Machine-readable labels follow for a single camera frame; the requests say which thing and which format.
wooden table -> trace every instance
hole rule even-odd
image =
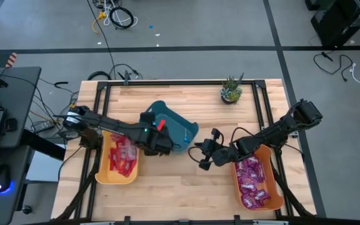
[[[93,108],[96,86],[97,81],[82,82],[78,106]],[[267,79],[266,86],[273,118],[277,121],[289,109],[283,84],[280,79]],[[127,123],[136,123],[139,113],[154,101],[163,100],[169,108],[199,124],[195,141],[209,138],[212,128],[218,128],[224,134],[224,143],[229,142],[232,131],[238,126],[253,133],[258,132],[251,86],[242,86],[243,94],[239,102],[230,106],[220,100],[220,88],[220,85],[115,86],[111,89],[107,115]],[[262,111],[267,125],[264,107]],[[245,135],[238,131],[235,138]],[[78,148],[78,143],[78,139],[69,142],[65,159]],[[297,139],[290,139],[288,144],[299,148]],[[286,146],[282,151],[288,186],[304,207],[315,213],[300,153]],[[203,158],[199,151],[192,153],[195,158]],[[212,165],[209,171],[203,171],[186,153],[163,157],[140,155],[139,177],[133,183],[123,186],[97,185],[93,221],[123,221],[125,216],[131,216],[132,221],[225,220],[234,219],[236,214],[241,219],[275,218],[274,211],[252,212],[243,209],[236,198],[230,164],[222,167]],[[62,168],[52,218],[63,212],[77,192],[83,160],[82,149]],[[86,215],[87,202],[88,193],[83,198],[82,216]]]

computer mouse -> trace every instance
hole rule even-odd
[[[0,193],[6,191],[11,184],[11,170],[7,164],[0,165]]]

potted plant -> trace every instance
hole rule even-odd
[[[226,104],[234,104],[238,101],[243,90],[238,86],[241,84],[243,80],[244,73],[238,79],[238,81],[234,80],[234,76],[229,76],[225,82],[223,82],[223,88],[220,90],[220,95],[222,101]]]

white cable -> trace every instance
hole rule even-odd
[[[360,84],[360,81],[358,81],[358,79],[355,78],[355,74],[354,74],[355,66],[356,66],[355,63],[352,64],[352,69],[350,69],[349,71],[352,73],[352,78],[354,78],[354,80]]]
[[[106,6],[106,1],[107,1],[107,0],[104,0],[104,8],[105,8],[105,13],[106,13],[106,18],[104,19],[104,25],[105,25],[105,26],[108,26],[108,25],[110,25],[110,23],[111,23],[111,20],[109,19],[109,12],[111,11],[111,7],[110,7],[110,6],[108,6],[108,7]],[[115,6],[115,4],[113,3],[113,1],[114,1],[114,0],[111,0],[111,4],[112,4],[113,8],[116,8],[116,6]],[[131,25],[131,28],[134,27],[135,25],[137,25],[137,23],[138,23],[138,18],[137,18],[137,16],[133,16],[133,17],[134,17],[135,22],[134,22],[133,25]],[[115,11],[115,13],[114,13],[114,15],[113,15],[113,20],[114,20],[115,22],[118,22],[120,25],[123,25],[123,22],[126,22],[126,21],[128,21],[128,20],[130,20],[130,19],[131,19],[131,18],[129,17],[129,18],[125,19],[125,20],[120,20],[119,15],[118,15],[118,11]]]

gray floor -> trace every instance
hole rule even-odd
[[[313,12],[306,9],[304,1],[269,2],[281,44],[309,46],[308,40],[316,34],[309,22]],[[274,45],[260,0],[123,3],[140,22],[125,31],[103,27],[111,47]],[[5,0],[0,10],[0,49],[105,48],[101,34],[91,30],[92,21],[85,1]],[[360,45],[360,31],[351,40],[354,44],[350,45]],[[310,42],[320,45],[316,37]],[[312,60],[318,53],[287,51],[284,55],[296,97],[312,100],[324,114],[323,122],[307,132],[307,139],[326,214],[330,218],[360,219],[360,84],[348,72],[347,83],[339,73],[323,73]],[[327,69],[335,69],[340,54],[347,54],[357,64],[360,79],[360,51],[334,52],[331,57],[335,63],[318,61]],[[224,78],[243,72],[245,78],[283,78],[276,51],[122,52],[113,56],[115,63],[130,64],[146,79]],[[107,53],[20,54],[15,66],[41,66],[43,79],[68,81],[67,87],[77,90],[92,72],[108,72],[111,62]],[[39,88],[55,113],[67,105],[68,93],[41,81]],[[32,110],[41,113],[37,106]],[[37,191],[30,193],[29,199],[40,206],[39,210],[31,216],[15,215],[14,224],[49,218],[48,206],[53,203],[56,187],[37,188],[49,190],[49,197],[36,201]]]

